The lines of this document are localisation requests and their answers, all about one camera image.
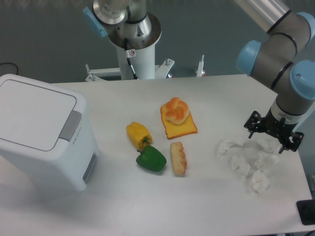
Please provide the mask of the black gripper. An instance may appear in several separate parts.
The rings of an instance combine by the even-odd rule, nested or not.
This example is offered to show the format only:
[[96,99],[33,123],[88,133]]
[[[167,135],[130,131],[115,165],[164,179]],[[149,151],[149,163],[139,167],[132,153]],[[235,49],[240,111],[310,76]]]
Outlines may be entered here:
[[279,154],[284,150],[296,152],[304,138],[304,133],[292,132],[293,125],[285,124],[284,118],[277,120],[273,116],[271,109],[269,109],[265,117],[262,117],[259,112],[253,111],[245,122],[244,127],[249,132],[249,139],[252,138],[254,133],[261,132],[277,138],[282,145],[278,151]]

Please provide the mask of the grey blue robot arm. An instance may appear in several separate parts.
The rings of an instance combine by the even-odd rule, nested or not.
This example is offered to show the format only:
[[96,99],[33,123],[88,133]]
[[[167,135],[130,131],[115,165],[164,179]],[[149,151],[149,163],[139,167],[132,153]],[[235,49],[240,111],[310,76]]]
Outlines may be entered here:
[[[312,15],[292,12],[280,0],[239,0],[237,4],[269,35],[266,42],[248,42],[237,67],[277,94],[266,116],[253,112],[244,127],[279,140],[281,150],[296,151],[303,133],[294,131],[315,100],[315,64],[293,58],[315,35]],[[117,49],[123,80],[167,78],[173,61],[155,64],[155,44],[161,36],[159,20],[144,0],[95,0],[83,9],[87,24]]]

